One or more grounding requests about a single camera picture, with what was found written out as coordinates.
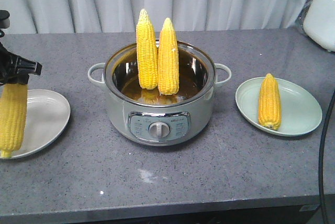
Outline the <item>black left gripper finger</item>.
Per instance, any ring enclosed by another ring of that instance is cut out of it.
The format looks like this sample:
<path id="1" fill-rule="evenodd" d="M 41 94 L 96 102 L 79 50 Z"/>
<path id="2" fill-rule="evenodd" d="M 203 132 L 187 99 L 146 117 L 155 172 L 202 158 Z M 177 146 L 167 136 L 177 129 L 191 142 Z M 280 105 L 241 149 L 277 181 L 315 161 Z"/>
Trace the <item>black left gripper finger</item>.
<path id="1" fill-rule="evenodd" d="M 30 61 L 18 55 L 12 57 L 10 70 L 11 84 L 28 84 L 29 75 L 40 75 L 42 65 L 36 61 Z"/>

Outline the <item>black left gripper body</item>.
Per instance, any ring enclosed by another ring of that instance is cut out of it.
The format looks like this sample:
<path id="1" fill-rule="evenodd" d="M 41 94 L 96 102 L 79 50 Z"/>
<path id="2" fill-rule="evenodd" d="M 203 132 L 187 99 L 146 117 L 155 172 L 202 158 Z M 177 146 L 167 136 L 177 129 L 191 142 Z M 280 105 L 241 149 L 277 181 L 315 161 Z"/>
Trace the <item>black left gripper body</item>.
<path id="1" fill-rule="evenodd" d="M 4 29 L 10 26 L 10 14 L 1 10 L 1 38 L 5 36 Z M 1 85 L 4 85 L 15 76 L 15 66 L 12 54 L 1 43 Z"/>

